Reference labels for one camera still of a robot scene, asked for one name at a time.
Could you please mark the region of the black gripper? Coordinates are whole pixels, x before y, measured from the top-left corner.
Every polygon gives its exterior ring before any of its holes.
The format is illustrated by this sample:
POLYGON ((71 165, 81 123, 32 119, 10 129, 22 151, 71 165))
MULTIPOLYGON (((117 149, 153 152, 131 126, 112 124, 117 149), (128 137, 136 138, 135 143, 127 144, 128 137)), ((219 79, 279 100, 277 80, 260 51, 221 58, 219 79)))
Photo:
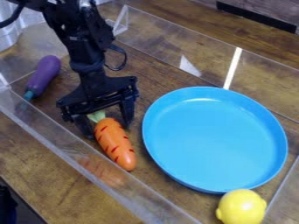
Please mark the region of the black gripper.
POLYGON ((56 101, 61 118, 75 122, 87 139, 93 139, 93 129, 85 115, 117 105, 125 127, 135 118, 135 101, 139 96, 136 77, 108 77, 105 70, 79 75, 80 84, 75 90, 56 101))

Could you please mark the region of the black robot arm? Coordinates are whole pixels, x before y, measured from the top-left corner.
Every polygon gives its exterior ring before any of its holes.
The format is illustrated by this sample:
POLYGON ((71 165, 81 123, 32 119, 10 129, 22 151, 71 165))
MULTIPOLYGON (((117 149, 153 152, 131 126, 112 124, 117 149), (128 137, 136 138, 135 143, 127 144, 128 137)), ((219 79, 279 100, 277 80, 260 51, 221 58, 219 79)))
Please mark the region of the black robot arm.
POLYGON ((79 74, 80 84, 56 101, 64 121, 76 124, 87 138, 93 137, 88 115, 113 105, 120 108, 124 124, 135 116, 136 77, 108 77, 105 51, 121 53, 113 45, 113 28, 99 15, 95 0, 6 0, 16 4, 12 16, 0 21, 6 27, 28 8, 43 14, 69 53, 69 67, 79 74))

